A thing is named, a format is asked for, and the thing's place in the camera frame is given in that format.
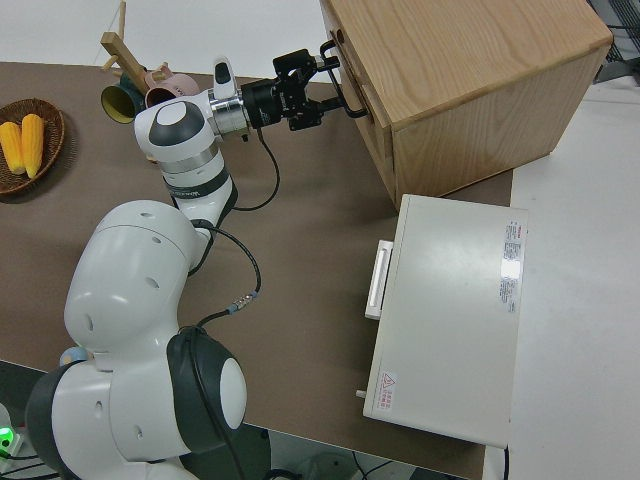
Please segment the pink mug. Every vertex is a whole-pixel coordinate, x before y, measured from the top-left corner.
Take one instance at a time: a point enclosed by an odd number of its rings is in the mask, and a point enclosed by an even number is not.
[[[162,72],[164,80],[156,81],[154,74],[158,71]],[[149,85],[149,91],[144,97],[147,108],[184,95],[200,93],[200,88],[193,78],[184,73],[173,73],[166,65],[161,66],[159,70],[147,72],[145,82]]]

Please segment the black cable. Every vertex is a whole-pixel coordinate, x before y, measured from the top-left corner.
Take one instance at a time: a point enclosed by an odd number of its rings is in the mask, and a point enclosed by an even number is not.
[[[252,212],[254,210],[258,210],[259,208],[264,207],[269,202],[271,202],[271,200],[274,199],[274,197],[276,196],[276,194],[278,193],[278,190],[280,188],[280,168],[278,167],[278,162],[276,161],[276,157],[273,155],[273,152],[271,151],[271,149],[269,148],[267,143],[264,141],[264,137],[262,136],[262,129],[258,128],[256,130],[258,132],[258,140],[260,140],[260,143],[262,144],[264,149],[269,154],[269,157],[271,158],[271,163],[273,163],[273,168],[276,171],[276,185],[273,188],[273,192],[271,192],[271,195],[269,195],[269,198],[267,198],[261,204],[256,205],[255,207],[233,207],[233,210],[238,210],[240,212]]]
[[[509,480],[509,447],[504,449],[504,475],[502,480]]]
[[[613,30],[640,30],[640,25],[607,25],[607,28]]]
[[[380,468],[382,468],[382,467],[386,467],[386,466],[387,466],[387,465],[389,465],[390,463],[391,463],[391,460],[389,460],[389,461],[387,461],[387,462],[384,462],[384,463],[381,463],[381,464],[380,464],[380,465],[378,465],[377,467],[372,468],[371,470],[369,470],[369,471],[365,474],[365,478],[366,478],[366,476],[367,476],[367,475],[369,475],[369,474],[371,474],[371,473],[375,472],[376,470],[379,470],[379,469],[380,469]]]
[[[0,452],[0,457],[6,458],[7,460],[35,460],[39,458],[38,455],[29,455],[27,457],[14,457],[6,452]]]
[[[202,267],[202,264],[209,256],[209,251],[211,250],[212,246],[213,246],[213,235],[209,237],[209,241],[207,242],[207,246],[204,249],[204,253],[202,254],[202,258],[200,259],[200,262],[198,262],[198,265],[196,265],[191,270],[189,270],[189,274],[187,275],[188,277],[190,277],[191,275],[196,273],[198,270],[200,270],[200,267]]]
[[[353,457],[353,461],[355,462],[356,467],[358,467],[358,470],[360,470],[360,473],[362,474],[362,480],[368,480],[367,473],[360,466],[360,462],[358,462],[358,458],[356,457],[356,452],[351,450],[351,456]]]
[[[44,463],[34,463],[33,465],[29,465],[27,467],[16,468],[15,470],[10,470],[8,472],[4,472],[2,475],[11,475],[12,473],[18,473],[18,472],[21,472],[23,470],[29,470],[30,468],[36,468],[36,467],[42,467],[42,466],[44,466]]]
[[[189,354],[191,356],[191,368],[198,381],[198,391],[200,392],[200,399],[204,404],[205,409],[207,410],[209,419],[211,420],[212,423],[216,424],[217,429],[222,434],[222,437],[224,438],[224,441],[227,444],[227,447],[229,448],[229,452],[231,452],[231,457],[233,459],[233,463],[235,464],[238,475],[240,476],[240,480],[246,480],[246,477],[244,475],[244,470],[242,469],[242,465],[240,464],[240,458],[238,458],[238,453],[236,452],[235,448],[231,444],[231,439],[229,438],[229,435],[227,435],[227,431],[224,429],[222,425],[220,425],[218,417],[216,416],[215,412],[211,410],[211,405],[209,405],[209,402],[207,401],[207,398],[208,398],[207,390],[202,380],[200,369],[198,368],[198,361],[196,359],[196,353],[195,353],[195,339],[197,338],[198,330],[199,330],[198,328],[194,328],[193,331],[191,332],[191,341],[189,342]]]
[[[356,452],[351,450],[351,455],[353,456],[353,461],[356,464],[356,467],[358,467],[358,470],[360,470],[360,473],[362,474],[362,480],[369,480],[367,478],[367,475],[375,472],[376,470],[381,469],[382,467],[386,467],[387,465],[389,465],[390,463],[392,463],[392,460],[388,460],[384,463],[381,463],[380,465],[378,465],[377,467],[373,467],[371,470],[369,470],[368,472],[365,472],[364,469],[362,468],[362,466],[360,465],[360,462],[358,462],[358,458],[356,457]]]
[[[38,477],[24,477],[24,478],[8,478],[5,477],[4,475],[0,475],[0,480],[49,480],[51,478],[59,478],[60,475],[58,475],[57,473],[49,473],[48,475],[40,475]]]
[[[251,265],[253,265],[253,269],[256,272],[256,287],[253,290],[253,292],[246,295],[241,300],[234,302],[233,304],[228,306],[225,310],[221,310],[219,312],[212,313],[211,315],[207,315],[206,317],[204,317],[197,324],[198,327],[202,328],[204,327],[205,324],[209,323],[211,320],[215,318],[224,317],[225,315],[231,315],[232,313],[235,313],[237,310],[244,308],[251,300],[253,300],[253,298],[257,297],[258,292],[260,291],[260,288],[262,286],[262,276],[260,275],[260,267],[258,267],[258,262],[256,262],[256,259],[251,254],[249,249],[245,247],[242,244],[242,242],[238,240],[236,237],[222,230],[221,228],[212,226],[209,222],[205,220],[192,220],[191,223],[195,228],[204,228],[206,230],[209,230],[210,232],[219,233],[220,235],[227,237],[229,240],[231,240],[236,245],[238,245],[238,247],[240,247],[240,249],[247,256],[247,258],[249,258],[249,260],[251,261]]]
[[[288,480],[300,480],[302,478],[302,475],[290,472],[289,470],[274,468],[272,470],[269,470],[267,473],[265,473],[264,477],[262,477],[262,480],[274,480],[275,478],[278,478],[278,477],[284,477]]]

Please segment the yellow corn cob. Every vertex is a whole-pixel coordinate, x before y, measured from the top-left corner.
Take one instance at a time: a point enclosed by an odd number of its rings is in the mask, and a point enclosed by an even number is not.
[[[0,125],[0,144],[2,144],[4,158],[11,173],[16,175],[24,173],[20,127],[13,122],[4,122]]]
[[[44,120],[35,113],[22,119],[22,161],[29,178],[38,173],[42,165],[42,146],[44,144]]]

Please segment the warning label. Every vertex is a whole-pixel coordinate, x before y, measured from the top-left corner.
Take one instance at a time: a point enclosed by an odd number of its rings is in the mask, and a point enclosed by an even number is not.
[[[393,393],[396,389],[398,377],[392,372],[380,372],[378,378],[378,400],[376,408],[378,410],[391,411],[393,407]]]

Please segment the wicker basket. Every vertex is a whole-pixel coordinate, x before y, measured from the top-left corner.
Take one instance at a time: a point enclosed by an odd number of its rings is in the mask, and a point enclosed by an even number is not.
[[[64,119],[62,112],[44,100],[29,98],[0,108],[0,124],[15,122],[18,125],[29,113],[35,113],[44,120],[44,145],[42,148],[42,166],[34,178],[26,173],[15,175],[9,171],[2,149],[0,149],[0,195],[20,192],[37,182],[53,165],[64,141]]]

